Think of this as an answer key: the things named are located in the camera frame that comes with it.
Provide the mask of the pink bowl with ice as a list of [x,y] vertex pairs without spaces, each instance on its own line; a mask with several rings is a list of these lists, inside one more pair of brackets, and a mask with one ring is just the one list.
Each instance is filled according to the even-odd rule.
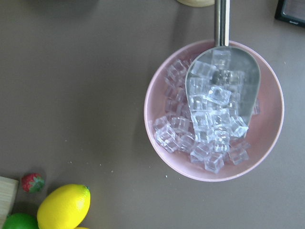
[[257,61],[261,82],[258,93],[260,103],[260,114],[252,116],[250,128],[246,140],[251,147],[247,153],[249,159],[233,165],[228,163],[214,174],[204,170],[202,167],[190,162],[189,157],[184,153],[168,153],[154,139],[153,121],[165,114],[165,75],[167,68],[174,61],[185,60],[195,54],[202,53],[212,48],[214,42],[205,40],[194,42],[182,47],[170,55],[156,70],[148,86],[144,102],[144,122],[148,138],[159,157],[173,170],[191,179],[204,182],[222,182],[238,178],[256,168],[262,163],[272,151],[282,130],[284,121],[284,97],[281,85],[269,63],[253,49],[231,41],[230,45],[249,52]]

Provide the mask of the metal ice scoop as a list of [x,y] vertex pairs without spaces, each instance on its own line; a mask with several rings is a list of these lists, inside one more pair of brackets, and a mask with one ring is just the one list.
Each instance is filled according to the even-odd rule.
[[230,2],[215,1],[214,47],[190,64],[186,96],[196,136],[224,128],[246,135],[260,86],[260,69],[247,51],[229,44]]

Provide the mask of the wooden cup tree stand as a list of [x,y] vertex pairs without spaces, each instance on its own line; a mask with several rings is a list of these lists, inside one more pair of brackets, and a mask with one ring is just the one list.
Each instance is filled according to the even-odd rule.
[[215,3],[215,0],[177,0],[177,2],[190,7],[208,7]]

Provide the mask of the yellow lemon upper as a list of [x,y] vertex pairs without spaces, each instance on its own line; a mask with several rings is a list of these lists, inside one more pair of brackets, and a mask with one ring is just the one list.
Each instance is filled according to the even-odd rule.
[[86,185],[67,184],[51,192],[37,211],[40,229],[74,229],[85,219],[91,204]]

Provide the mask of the red strawberry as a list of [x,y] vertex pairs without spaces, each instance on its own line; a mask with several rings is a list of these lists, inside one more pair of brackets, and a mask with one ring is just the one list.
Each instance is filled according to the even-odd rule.
[[21,178],[22,189],[27,193],[36,193],[45,186],[45,180],[39,173],[31,173]]

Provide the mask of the wooden cutting board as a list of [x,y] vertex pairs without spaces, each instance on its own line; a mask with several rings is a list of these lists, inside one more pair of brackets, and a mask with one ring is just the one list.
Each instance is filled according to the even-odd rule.
[[0,227],[11,213],[19,182],[15,179],[0,177]]

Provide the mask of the green lime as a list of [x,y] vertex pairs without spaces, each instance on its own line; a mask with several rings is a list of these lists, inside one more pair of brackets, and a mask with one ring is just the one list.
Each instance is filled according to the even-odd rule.
[[38,229],[38,223],[34,216],[26,213],[15,213],[7,217],[3,229]]

